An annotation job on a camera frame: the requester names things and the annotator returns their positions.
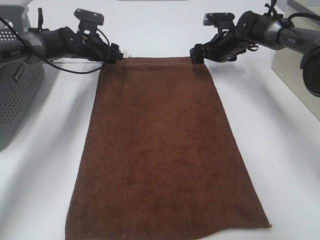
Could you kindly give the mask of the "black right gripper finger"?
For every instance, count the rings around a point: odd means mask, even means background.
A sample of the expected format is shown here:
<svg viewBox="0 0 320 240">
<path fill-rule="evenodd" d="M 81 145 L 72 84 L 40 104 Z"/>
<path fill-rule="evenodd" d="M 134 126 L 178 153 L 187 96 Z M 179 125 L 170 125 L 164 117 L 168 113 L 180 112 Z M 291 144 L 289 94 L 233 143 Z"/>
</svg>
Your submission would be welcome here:
<svg viewBox="0 0 320 240">
<path fill-rule="evenodd" d="M 203 45 L 201 43 L 197 43 L 189 50 L 189 54 L 191 57 L 202 57 L 203 56 Z"/>
<path fill-rule="evenodd" d="M 191 57 L 192 64 L 203 64 L 204 58 L 202 56 L 194 55 Z"/>
</svg>

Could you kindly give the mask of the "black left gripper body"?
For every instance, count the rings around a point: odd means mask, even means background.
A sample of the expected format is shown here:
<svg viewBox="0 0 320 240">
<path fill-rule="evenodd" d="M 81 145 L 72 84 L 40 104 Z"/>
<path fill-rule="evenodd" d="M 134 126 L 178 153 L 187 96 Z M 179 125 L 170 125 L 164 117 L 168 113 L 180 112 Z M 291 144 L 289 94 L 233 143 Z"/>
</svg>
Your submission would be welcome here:
<svg viewBox="0 0 320 240">
<path fill-rule="evenodd" d="M 71 58 L 87 59 L 94 62 L 107 62 L 109 46 L 100 38 L 89 34 L 73 32 L 69 27 L 62 28 L 62 42 Z"/>
</svg>

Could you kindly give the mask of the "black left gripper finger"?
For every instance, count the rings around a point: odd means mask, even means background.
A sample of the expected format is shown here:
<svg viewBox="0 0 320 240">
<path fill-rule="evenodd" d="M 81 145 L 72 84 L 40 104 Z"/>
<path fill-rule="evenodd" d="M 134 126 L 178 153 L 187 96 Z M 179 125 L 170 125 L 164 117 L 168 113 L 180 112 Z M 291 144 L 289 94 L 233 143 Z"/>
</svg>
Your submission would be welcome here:
<svg viewBox="0 0 320 240">
<path fill-rule="evenodd" d="M 108 64 L 115 64 L 116 61 L 121 61 L 123 59 L 122 52 L 110 52 L 106 58 Z"/>
<path fill-rule="evenodd" d="M 111 43 L 111 51 L 115 54 L 121 53 L 119 45 L 117 45 L 116 43 L 113 43 L 113 42 Z"/>
</svg>

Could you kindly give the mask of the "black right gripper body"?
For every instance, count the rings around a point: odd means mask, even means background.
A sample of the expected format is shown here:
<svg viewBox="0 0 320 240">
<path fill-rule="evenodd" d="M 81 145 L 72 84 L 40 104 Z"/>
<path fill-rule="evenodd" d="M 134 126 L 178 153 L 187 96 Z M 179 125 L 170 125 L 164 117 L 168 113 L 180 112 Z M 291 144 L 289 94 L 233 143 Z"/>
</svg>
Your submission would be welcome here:
<svg viewBox="0 0 320 240">
<path fill-rule="evenodd" d="M 238 55 L 247 51 L 248 42 L 236 36 L 233 23 L 218 22 L 213 26 L 218 29 L 218 33 L 211 41 L 202 45 L 204 59 L 218 63 L 234 62 Z"/>
</svg>

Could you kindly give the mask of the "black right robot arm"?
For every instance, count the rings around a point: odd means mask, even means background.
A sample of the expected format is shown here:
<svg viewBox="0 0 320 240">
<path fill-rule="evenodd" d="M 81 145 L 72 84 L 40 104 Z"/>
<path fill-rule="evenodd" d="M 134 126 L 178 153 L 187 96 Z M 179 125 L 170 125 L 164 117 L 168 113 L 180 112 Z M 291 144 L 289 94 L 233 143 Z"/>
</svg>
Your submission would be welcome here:
<svg viewBox="0 0 320 240">
<path fill-rule="evenodd" d="M 320 95 L 320 33 L 317 30 L 295 27 L 294 17 L 319 20 L 311 13 L 294 13 L 285 18 L 272 11 L 257 14 L 246 11 L 237 23 L 230 12 L 206 13 L 203 25 L 217 28 L 217 34 L 207 43 L 197 43 L 189 54 L 193 64 L 204 60 L 217 63 L 234 62 L 237 56 L 247 51 L 255 52 L 259 46 L 272 50 L 291 49 L 303 55 L 300 69 L 307 90 L 314 96 Z"/>
</svg>

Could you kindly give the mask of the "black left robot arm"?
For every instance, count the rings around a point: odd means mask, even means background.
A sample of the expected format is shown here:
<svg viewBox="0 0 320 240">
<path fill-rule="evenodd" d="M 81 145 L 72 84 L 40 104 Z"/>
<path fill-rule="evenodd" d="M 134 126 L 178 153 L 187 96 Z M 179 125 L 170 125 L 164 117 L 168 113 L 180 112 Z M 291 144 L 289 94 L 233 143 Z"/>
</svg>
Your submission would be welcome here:
<svg viewBox="0 0 320 240">
<path fill-rule="evenodd" d="M 0 65 L 25 61 L 37 64 L 63 58 L 85 59 L 114 64 L 123 59 L 115 43 L 108 45 L 98 34 L 80 34 L 69 27 L 40 32 L 15 34 L 9 28 L 0 30 Z"/>
</svg>

